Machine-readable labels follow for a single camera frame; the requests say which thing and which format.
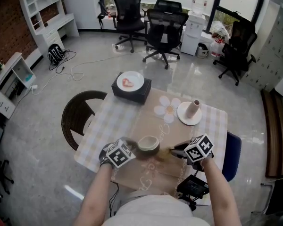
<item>tiled floor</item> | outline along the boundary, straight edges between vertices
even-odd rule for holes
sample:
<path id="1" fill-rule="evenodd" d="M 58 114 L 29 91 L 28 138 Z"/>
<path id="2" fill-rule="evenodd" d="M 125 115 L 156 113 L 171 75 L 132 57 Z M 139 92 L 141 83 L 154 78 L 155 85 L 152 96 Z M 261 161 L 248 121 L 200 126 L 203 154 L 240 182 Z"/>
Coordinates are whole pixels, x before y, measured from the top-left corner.
<path id="1" fill-rule="evenodd" d="M 74 69 L 84 73 L 82 80 L 67 81 L 68 75 L 57 76 L 39 95 L 29 94 L 18 105 L 0 146 L 0 158 L 10 161 L 8 173 L 15 181 L 0 208 L 16 226 L 71 225 L 80 209 L 80 194 L 85 194 L 95 174 L 74 161 L 74 150 L 61 129 L 63 109 L 79 92 L 110 92 L 120 71 L 134 70 L 152 79 L 153 88 L 197 98 L 228 113 L 228 130 L 242 139 L 238 172 L 230 185 L 241 221 L 246 222 L 260 197 L 266 166 L 266 123 L 259 91 L 242 82 L 235 86 L 231 76 L 219 79 L 224 68 L 212 65 L 211 60 L 181 54 L 177 61 L 169 56 L 170 68 L 165 70 L 158 57 L 142 62 L 147 54 L 142 42 L 134 42 L 135 53 L 131 54 L 129 43 L 116 51 L 113 44 L 117 41 L 117 34 L 100 32 L 67 38 L 65 48 L 77 55 L 64 63 L 64 72 L 69 73 L 80 63 L 98 62 Z M 48 66 L 48 60 L 43 59 L 33 70 L 39 89 L 55 75 Z M 194 215 L 213 224 L 210 206 L 199 206 Z"/>

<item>white storage unit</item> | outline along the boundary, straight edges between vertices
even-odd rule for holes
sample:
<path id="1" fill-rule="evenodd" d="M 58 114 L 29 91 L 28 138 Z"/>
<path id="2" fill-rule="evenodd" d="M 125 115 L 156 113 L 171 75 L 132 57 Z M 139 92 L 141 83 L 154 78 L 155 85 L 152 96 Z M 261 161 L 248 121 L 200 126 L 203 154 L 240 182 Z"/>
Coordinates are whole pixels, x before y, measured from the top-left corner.
<path id="1" fill-rule="evenodd" d="M 59 14 L 47 21 L 45 27 L 40 11 L 56 3 Z M 29 30 L 40 52 L 45 55 L 48 47 L 56 43 L 64 49 L 58 30 L 65 29 L 67 36 L 79 36 L 73 14 L 65 14 L 61 0 L 20 0 Z"/>
<path id="2" fill-rule="evenodd" d="M 0 84 L 4 81 L 5 77 L 12 71 L 19 81 L 29 88 L 35 80 L 34 73 L 30 70 L 29 66 L 25 63 L 21 53 L 15 53 L 5 64 L 4 68 L 0 71 Z M 6 118 L 10 118 L 16 106 L 0 91 L 0 113 Z"/>
<path id="3" fill-rule="evenodd" d="M 205 21 L 206 19 L 204 15 L 198 16 L 191 11 L 189 12 L 189 19 L 184 31 L 181 52 L 195 55 Z"/>
<path id="4" fill-rule="evenodd" d="M 257 59 L 242 81 L 271 91 L 283 78 L 283 9 L 270 2 L 249 54 Z"/>

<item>white shirt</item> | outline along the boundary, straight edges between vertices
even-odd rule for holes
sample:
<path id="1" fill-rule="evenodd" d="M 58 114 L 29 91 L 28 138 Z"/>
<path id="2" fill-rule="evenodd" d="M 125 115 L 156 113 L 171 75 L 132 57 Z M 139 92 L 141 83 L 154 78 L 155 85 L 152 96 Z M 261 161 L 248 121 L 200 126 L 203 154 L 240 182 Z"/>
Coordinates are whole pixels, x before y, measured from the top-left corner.
<path id="1" fill-rule="evenodd" d="M 122 206 L 103 226 L 209 226 L 170 195 L 148 195 Z"/>

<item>ceramic cup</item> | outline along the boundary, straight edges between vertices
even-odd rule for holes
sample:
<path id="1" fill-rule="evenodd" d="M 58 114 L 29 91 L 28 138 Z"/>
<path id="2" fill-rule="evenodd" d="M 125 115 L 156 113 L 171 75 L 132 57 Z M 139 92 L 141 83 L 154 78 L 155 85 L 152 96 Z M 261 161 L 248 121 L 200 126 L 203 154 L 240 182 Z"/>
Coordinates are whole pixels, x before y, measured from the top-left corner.
<path id="1" fill-rule="evenodd" d="M 139 140 L 137 147 L 140 155 L 154 156 L 159 152 L 159 140 L 153 136 L 145 136 Z"/>
<path id="2" fill-rule="evenodd" d="M 200 106 L 199 100 L 193 100 L 185 112 L 186 117 L 192 118 L 195 115 L 195 113 L 198 111 L 199 106 Z"/>

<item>wicker chair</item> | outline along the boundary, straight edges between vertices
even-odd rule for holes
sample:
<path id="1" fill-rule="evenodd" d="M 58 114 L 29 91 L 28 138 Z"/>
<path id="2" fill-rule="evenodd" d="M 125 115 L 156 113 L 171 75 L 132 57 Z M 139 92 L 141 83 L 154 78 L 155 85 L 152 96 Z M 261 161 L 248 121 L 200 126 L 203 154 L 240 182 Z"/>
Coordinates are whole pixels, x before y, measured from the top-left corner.
<path id="1" fill-rule="evenodd" d="M 77 150 L 79 145 L 75 142 L 70 130 L 84 136 L 83 129 L 86 121 L 91 115 L 95 116 L 86 100 L 103 100 L 106 95 L 107 93 L 102 91 L 89 90 L 76 95 L 66 105 L 62 115 L 62 131 L 66 141 L 73 149 Z"/>

